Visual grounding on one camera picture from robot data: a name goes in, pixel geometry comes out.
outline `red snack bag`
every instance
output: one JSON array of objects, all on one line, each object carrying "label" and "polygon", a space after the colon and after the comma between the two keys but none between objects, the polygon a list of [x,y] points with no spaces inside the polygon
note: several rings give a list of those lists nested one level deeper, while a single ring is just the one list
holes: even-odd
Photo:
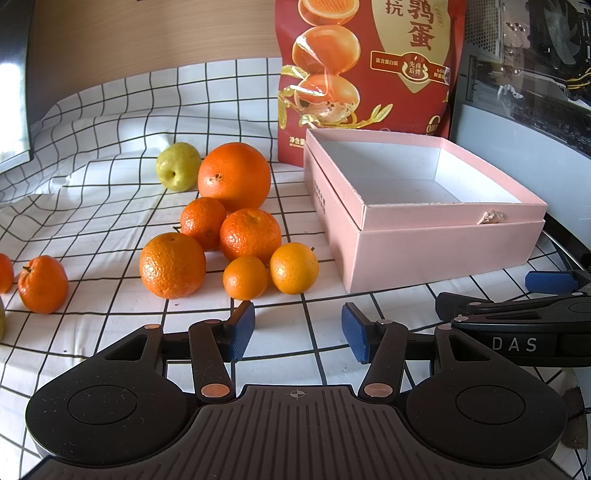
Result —
[{"label": "red snack bag", "polygon": [[306,128],[447,135],[466,0],[276,0],[278,155],[302,166]]}]

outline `tablecloth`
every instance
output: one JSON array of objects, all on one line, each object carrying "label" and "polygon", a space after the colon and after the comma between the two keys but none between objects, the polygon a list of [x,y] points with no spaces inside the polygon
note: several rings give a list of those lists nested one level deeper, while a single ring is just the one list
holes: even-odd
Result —
[{"label": "tablecloth", "polygon": [[[157,155],[178,141],[205,156],[229,141],[253,145],[270,161],[272,186],[262,208],[284,242],[315,247],[316,284],[301,298],[270,287],[256,306],[256,329],[242,361],[228,365],[244,384],[352,384],[358,364],[340,328],[340,308],[355,304],[372,320],[390,318],[413,332],[439,323],[434,298],[452,291],[493,301],[528,297],[529,270],[564,266],[543,235],[525,265],[473,277],[347,295],[297,167],[277,159],[280,59],[198,64],[95,86],[58,102],[33,125],[33,159],[0,175],[0,252],[15,272],[44,254],[61,261],[70,281],[64,306],[30,313],[12,290],[2,295],[7,330],[0,342],[0,479],[15,480],[39,460],[24,425],[33,393],[69,368],[147,323],[165,332],[225,319],[235,304],[222,287],[227,260],[208,252],[203,286],[188,298],[163,300],[139,277],[138,258],[151,238],[170,232],[197,197],[167,191],[155,174]],[[428,362],[408,361],[402,389],[428,376]],[[569,372],[530,369],[559,392],[576,384]],[[175,362],[168,377],[193,391],[190,366]],[[586,452],[560,445],[554,460],[577,479]]]}]

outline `tangerine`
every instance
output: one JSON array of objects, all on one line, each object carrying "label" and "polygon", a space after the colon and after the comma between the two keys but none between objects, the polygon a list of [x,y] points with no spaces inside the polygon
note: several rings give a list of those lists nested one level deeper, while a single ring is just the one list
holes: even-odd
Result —
[{"label": "tangerine", "polygon": [[269,272],[257,257],[246,255],[232,260],[223,272],[223,287],[236,300],[252,300],[265,293]]},{"label": "tangerine", "polygon": [[259,208],[269,195],[271,169],[256,148],[246,143],[227,143],[205,157],[197,186],[201,196],[219,200],[229,212]]},{"label": "tangerine", "polygon": [[300,16],[310,25],[344,25],[359,9],[359,0],[299,0]]},{"label": "tangerine", "polygon": [[155,236],[139,255],[145,287],[163,299],[187,297],[205,277],[205,253],[194,238],[170,232]]},{"label": "tangerine", "polygon": [[325,123],[347,118],[359,105],[355,85],[338,75],[316,73],[302,80],[294,100],[301,114],[314,115]]},{"label": "tangerine", "polygon": [[18,277],[18,294],[33,313],[55,312],[66,301],[68,287],[64,267],[48,255],[33,258]]},{"label": "tangerine", "polygon": [[222,202],[201,197],[189,203],[181,213],[181,233],[193,237],[207,252],[220,246],[220,228],[226,219]]},{"label": "tangerine", "polygon": [[6,293],[12,288],[12,281],[14,280],[14,269],[10,259],[0,254],[0,293]]},{"label": "tangerine", "polygon": [[319,272],[318,260],[304,244],[285,244],[273,253],[269,272],[277,290],[298,295],[314,285]]},{"label": "tangerine", "polygon": [[308,73],[338,75],[353,68],[361,46],[354,33],[340,25],[321,25],[306,30],[296,38],[291,56]]},{"label": "tangerine", "polygon": [[270,213],[244,208],[228,215],[220,230],[220,247],[228,260],[245,255],[265,265],[281,246],[281,228]]}]

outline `wooden panel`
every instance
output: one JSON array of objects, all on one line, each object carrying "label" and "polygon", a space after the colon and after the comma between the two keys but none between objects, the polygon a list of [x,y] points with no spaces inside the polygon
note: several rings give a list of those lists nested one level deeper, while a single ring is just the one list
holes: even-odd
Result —
[{"label": "wooden panel", "polygon": [[103,82],[204,61],[276,57],[274,0],[37,0],[30,122]]}]

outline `pink box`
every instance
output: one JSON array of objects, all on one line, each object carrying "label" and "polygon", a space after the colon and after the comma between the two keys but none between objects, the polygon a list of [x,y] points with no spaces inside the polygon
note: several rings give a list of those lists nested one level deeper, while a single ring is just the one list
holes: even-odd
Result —
[{"label": "pink box", "polygon": [[304,176],[350,293],[522,265],[544,226],[539,197],[444,138],[309,129]]}]

